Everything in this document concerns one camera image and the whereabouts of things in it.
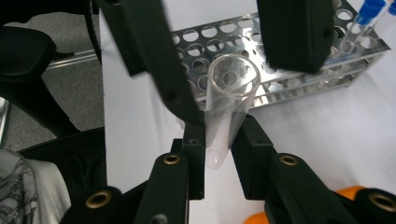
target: person's shirt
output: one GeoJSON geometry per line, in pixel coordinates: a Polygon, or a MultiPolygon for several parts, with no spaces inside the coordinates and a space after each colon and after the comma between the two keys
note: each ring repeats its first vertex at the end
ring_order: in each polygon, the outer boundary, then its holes
{"type": "Polygon", "coordinates": [[[55,164],[0,149],[0,223],[59,223],[70,205],[55,164]]]}

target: test tube rack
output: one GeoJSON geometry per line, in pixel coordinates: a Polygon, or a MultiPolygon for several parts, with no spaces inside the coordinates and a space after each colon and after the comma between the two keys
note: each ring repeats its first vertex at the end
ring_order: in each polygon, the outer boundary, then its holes
{"type": "Polygon", "coordinates": [[[317,74],[273,69],[268,66],[258,13],[173,32],[178,57],[200,109],[205,109],[207,69],[213,60],[223,54],[242,54],[259,68],[262,84],[251,108],[351,85],[365,69],[390,50],[390,47],[372,33],[372,36],[364,37],[352,53],[341,51],[341,39],[357,12],[343,0],[333,0],[333,7],[334,41],[328,59],[317,74]]]}

